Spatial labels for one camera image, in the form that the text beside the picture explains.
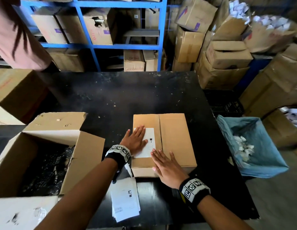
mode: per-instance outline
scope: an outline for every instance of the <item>blue plastic bag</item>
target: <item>blue plastic bag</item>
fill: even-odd
[[[266,132],[260,118],[218,115],[216,120],[243,176],[271,178],[288,170],[289,167]],[[237,153],[239,146],[234,135],[242,135],[248,144],[254,145],[254,153],[250,155],[248,165],[242,163],[242,158]]]

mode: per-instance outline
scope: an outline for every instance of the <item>black table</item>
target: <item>black table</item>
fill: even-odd
[[[113,72],[40,74],[58,103],[40,112],[87,112],[82,131],[103,137],[104,153],[132,128],[134,114],[185,113],[198,167],[194,170],[211,194],[242,219],[258,212],[194,72]],[[0,126],[0,151],[24,126]],[[127,171],[120,178],[127,177]],[[203,222],[181,201],[177,190],[157,178],[137,178],[141,212],[116,223],[108,192],[88,228]]]

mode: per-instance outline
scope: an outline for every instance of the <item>blue metal shelving rack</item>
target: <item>blue metal shelving rack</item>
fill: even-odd
[[[71,2],[47,2],[47,1],[31,1],[31,0],[22,0],[21,5],[26,7],[29,14],[33,13],[31,7],[42,7],[42,6],[62,6],[62,7],[75,7],[78,13],[79,20],[81,22],[83,31],[85,33],[86,39],[89,42],[88,44],[54,44],[54,43],[41,43],[43,47],[53,47],[53,48],[89,48],[91,50],[95,65],[97,70],[100,72],[100,66],[95,54],[94,49],[98,48],[108,48],[108,49],[139,49],[139,50],[158,50],[158,71],[161,67],[161,57],[162,57],[162,46],[164,38],[164,28],[166,21],[166,8],[167,0],[162,0],[161,2],[149,2],[149,1],[101,1],[101,0],[73,0]],[[159,38],[157,45],[146,45],[146,44],[113,44],[113,45],[94,45],[91,42],[88,30],[85,26],[83,20],[83,15],[81,12],[81,7],[104,7],[104,8],[158,8],[159,9]]]

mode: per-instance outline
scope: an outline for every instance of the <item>black plastic crate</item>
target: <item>black plastic crate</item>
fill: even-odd
[[[242,104],[231,90],[204,89],[204,94],[215,117],[241,117],[244,114]]]

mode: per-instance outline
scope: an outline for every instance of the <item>gray floor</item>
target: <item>gray floor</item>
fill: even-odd
[[[297,155],[292,151],[283,151],[281,154],[289,166],[287,172],[274,178],[255,178],[246,182],[261,216],[259,220],[247,220],[255,230],[297,230]],[[150,229],[163,230],[165,226],[152,226]],[[185,224],[181,230],[193,229],[211,228],[206,223]]]

